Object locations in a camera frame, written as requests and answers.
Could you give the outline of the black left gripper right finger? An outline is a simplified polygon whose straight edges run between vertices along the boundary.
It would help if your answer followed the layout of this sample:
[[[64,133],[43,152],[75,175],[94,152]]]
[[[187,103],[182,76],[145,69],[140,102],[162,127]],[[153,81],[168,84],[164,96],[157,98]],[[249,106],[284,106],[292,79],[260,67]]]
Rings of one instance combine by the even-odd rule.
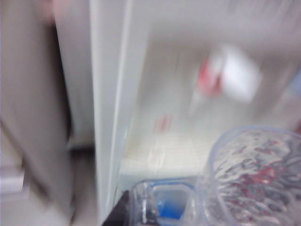
[[[161,218],[181,219],[186,203],[175,202],[175,200],[161,200],[157,202],[158,216]]]

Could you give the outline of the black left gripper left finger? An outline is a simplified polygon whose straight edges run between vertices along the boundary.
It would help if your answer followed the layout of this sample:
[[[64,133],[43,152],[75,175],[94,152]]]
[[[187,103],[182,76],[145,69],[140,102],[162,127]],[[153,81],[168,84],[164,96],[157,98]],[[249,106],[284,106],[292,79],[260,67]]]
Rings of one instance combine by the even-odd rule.
[[[128,226],[129,191],[125,191],[102,226]]]

